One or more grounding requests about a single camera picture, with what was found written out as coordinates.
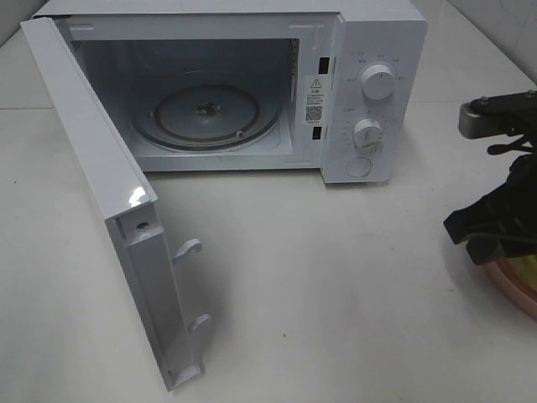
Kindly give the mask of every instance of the microwave oven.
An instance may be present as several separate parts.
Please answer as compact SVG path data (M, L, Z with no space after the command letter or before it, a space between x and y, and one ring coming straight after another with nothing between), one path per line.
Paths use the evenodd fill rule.
M408 0L50 0L22 22L168 390L201 372L144 171L388 179L427 23Z

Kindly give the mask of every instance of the control panel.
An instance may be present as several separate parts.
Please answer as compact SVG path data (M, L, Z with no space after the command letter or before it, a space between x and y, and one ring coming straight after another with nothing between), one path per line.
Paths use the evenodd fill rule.
M345 25L323 176L327 183L385 181L427 24L411 20Z

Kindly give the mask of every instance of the glass turntable plate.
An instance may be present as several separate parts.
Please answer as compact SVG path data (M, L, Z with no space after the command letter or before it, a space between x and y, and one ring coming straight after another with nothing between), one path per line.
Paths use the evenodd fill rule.
M267 133L281 112L281 91L266 77L197 71L140 78L133 125L173 149L225 149Z

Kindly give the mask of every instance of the table surface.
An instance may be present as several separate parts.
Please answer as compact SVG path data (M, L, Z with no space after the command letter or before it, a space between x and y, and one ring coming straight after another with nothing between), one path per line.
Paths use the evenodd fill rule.
M533 402L537 323L442 221L514 154L456 129L462 102L534 85L441 0L387 184L317 171L151 174L214 333L167 393L83 172L18 33L0 49L0 401Z

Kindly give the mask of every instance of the qr code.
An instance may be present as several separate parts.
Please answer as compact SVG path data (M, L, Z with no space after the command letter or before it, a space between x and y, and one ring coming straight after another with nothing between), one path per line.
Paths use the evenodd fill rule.
M306 107L305 120L307 122L316 122L322 119L322 107Z

